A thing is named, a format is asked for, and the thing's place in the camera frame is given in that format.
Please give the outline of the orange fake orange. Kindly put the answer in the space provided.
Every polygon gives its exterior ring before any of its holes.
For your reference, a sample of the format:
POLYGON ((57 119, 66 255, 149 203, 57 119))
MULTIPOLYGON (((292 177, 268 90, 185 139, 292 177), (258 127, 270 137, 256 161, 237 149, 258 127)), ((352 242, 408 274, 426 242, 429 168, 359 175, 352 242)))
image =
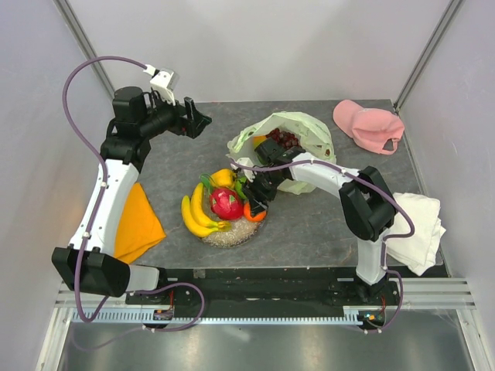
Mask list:
POLYGON ((253 216, 251 214, 251 206, 250 206, 250 203, 249 202, 246 202, 244 204, 243 214, 244 214, 244 218, 246 220, 252 222, 252 223, 260 223, 267 216, 267 212, 266 211, 259 212, 259 213, 257 213, 256 215, 253 216))

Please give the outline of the green fake apple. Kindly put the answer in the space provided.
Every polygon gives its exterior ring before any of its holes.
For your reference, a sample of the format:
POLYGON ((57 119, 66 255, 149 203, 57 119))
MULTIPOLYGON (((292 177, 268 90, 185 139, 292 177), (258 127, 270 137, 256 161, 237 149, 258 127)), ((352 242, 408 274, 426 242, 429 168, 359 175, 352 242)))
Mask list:
POLYGON ((244 194, 243 187, 245 183, 248 181, 248 178, 245 176, 238 177, 234 183, 234 190, 239 195, 242 200, 246 200, 247 196, 244 194))

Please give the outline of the red fake dragon fruit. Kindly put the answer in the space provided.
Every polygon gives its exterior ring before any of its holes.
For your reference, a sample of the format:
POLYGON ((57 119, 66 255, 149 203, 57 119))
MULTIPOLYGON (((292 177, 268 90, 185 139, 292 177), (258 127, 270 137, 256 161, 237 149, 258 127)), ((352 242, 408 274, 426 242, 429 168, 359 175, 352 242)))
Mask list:
POLYGON ((216 216, 226 221, 243 216, 244 204, 234 188, 215 188, 208 174, 202 174, 200 180, 207 188, 210 209, 216 216))

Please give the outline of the yellow fake bell pepper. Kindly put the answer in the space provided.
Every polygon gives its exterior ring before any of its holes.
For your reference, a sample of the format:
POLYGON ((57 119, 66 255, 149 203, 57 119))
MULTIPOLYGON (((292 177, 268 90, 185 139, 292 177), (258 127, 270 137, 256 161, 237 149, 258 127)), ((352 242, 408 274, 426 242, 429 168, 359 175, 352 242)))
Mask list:
POLYGON ((230 168, 223 168, 211 176, 212 185, 215 188, 229 188, 233 189, 236 182, 236 174, 230 168))

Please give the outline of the yellow fake banana bunch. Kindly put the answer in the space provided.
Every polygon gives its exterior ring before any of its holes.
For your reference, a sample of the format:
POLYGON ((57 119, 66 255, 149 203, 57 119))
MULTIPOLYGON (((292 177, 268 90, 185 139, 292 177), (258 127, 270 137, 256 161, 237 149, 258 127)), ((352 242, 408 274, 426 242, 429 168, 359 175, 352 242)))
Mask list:
POLYGON ((196 237, 206 238, 212 233, 227 232, 230 223, 212 220, 203 211, 204 184, 198 183, 191 197, 184 196, 181 202, 181 213, 186 228, 196 237))

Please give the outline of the dark red fake grapes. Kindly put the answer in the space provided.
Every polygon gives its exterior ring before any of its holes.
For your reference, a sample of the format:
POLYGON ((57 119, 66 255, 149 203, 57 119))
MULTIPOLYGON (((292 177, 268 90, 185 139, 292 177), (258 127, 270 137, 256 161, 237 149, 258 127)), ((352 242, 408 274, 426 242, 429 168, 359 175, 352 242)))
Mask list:
POLYGON ((284 131, 280 128, 275 128, 270 131, 266 138, 273 139, 276 143, 281 145, 283 148, 290 149, 299 146, 299 139, 290 131, 284 131))

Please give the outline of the translucent green plastic bag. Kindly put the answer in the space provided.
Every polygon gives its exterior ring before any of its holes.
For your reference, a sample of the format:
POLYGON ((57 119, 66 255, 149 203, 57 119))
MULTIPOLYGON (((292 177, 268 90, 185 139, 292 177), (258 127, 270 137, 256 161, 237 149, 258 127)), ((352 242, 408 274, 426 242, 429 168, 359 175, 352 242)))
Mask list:
POLYGON ((234 159, 250 158, 254 164, 260 165, 254 153, 254 137, 267 135, 275 128, 292 132, 307 152, 314 157, 336 164, 336 154, 328 126, 302 112, 276 112, 246 127, 227 143, 227 156, 234 159))

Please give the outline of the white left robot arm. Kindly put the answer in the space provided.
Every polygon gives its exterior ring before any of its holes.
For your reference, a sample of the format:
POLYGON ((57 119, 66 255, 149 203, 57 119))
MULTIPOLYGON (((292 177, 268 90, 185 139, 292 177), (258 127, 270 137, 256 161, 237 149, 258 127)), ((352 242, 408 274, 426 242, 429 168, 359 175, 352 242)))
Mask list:
POLYGON ((52 262, 71 291, 120 297, 142 291, 153 304, 169 297, 169 284, 156 267, 130 265, 114 255, 115 238, 125 203, 151 150, 150 141, 170 131, 196 138, 210 117, 196 109, 194 100, 170 104, 161 93, 139 87, 117 90, 114 118, 97 154, 104 160, 87 210, 67 247, 57 247, 52 262))

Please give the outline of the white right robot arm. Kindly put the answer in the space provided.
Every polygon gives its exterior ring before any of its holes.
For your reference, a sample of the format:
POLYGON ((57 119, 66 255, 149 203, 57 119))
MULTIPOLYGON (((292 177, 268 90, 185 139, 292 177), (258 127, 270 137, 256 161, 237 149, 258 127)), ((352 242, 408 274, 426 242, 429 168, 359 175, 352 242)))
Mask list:
POLYGON ((288 180, 305 182, 335 196, 346 225, 358 242, 359 281, 354 285, 355 297, 366 305, 374 303, 382 295, 380 282, 386 275, 382 242, 396 215, 393 196, 379 171, 371 166, 363 170, 341 168, 315 158, 300 146, 284 148, 273 139, 260 143, 254 153, 260 165, 240 158, 234 166, 247 177, 242 192, 251 214, 257 216, 266 211, 278 187, 288 180))

